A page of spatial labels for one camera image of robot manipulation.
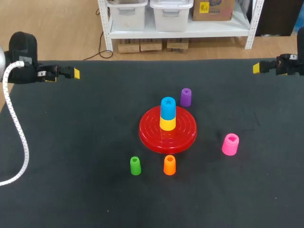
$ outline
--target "black power cable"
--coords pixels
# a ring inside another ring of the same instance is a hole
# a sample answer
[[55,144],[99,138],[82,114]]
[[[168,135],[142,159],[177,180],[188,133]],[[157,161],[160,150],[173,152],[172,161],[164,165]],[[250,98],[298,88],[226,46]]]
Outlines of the black power cable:
[[[99,9],[96,10],[95,14],[96,15],[100,14]],[[110,51],[110,50],[103,50],[103,51],[101,51],[100,50],[100,48],[101,48],[101,38],[103,37],[103,34],[104,34],[104,32],[102,32],[101,35],[100,35],[98,53],[95,54],[95,55],[93,55],[93,56],[91,56],[91,57],[89,57],[89,58],[85,58],[84,60],[91,59],[91,58],[93,58],[95,56],[98,56],[98,55],[100,55],[101,58],[111,58],[113,56],[113,54],[114,54],[113,51]],[[110,52],[111,55],[109,57],[102,56],[101,53],[104,53],[104,52]]]

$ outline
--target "black cabinet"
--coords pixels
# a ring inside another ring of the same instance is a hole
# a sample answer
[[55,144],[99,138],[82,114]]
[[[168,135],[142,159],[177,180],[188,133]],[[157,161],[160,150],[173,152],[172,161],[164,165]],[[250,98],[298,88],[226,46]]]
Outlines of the black cabinet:
[[265,0],[256,36],[290,36],[304,0]]

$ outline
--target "star cutout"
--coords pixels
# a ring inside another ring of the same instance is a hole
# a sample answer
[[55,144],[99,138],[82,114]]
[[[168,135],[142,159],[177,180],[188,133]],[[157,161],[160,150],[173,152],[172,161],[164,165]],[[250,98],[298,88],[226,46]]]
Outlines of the star cutout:
[[171,101],[169,99],[167,99],[165,102],[166,102],[166,105],[171,104]]

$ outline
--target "orange stacking cup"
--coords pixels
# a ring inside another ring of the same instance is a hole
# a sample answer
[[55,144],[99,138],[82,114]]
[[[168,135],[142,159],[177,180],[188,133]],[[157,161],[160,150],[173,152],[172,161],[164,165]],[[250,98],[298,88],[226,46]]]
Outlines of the orange stacking cup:
[[176,161],[173,155],[167,155],[163,164],[163,171],[167,175],[173,175],[176,171]]

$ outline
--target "wooden floor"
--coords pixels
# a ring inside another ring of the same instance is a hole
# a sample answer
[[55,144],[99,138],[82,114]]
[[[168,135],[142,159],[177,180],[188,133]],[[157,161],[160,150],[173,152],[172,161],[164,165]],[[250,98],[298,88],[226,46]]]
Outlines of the wooden floor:
[[[102,32],[97,8],[97,0],[1,0],[0,45],[7,50],[11,35],[24,31],[36,36],[39,60],[82,60],[97,53]],[[266,58],[297,53],[296,36],[257,37],[251,50],[244,49],[245,42],[245,38],[192,39],[187,54],[115,53],[109,60]],[[3,104],[1,92],[0,107]]]

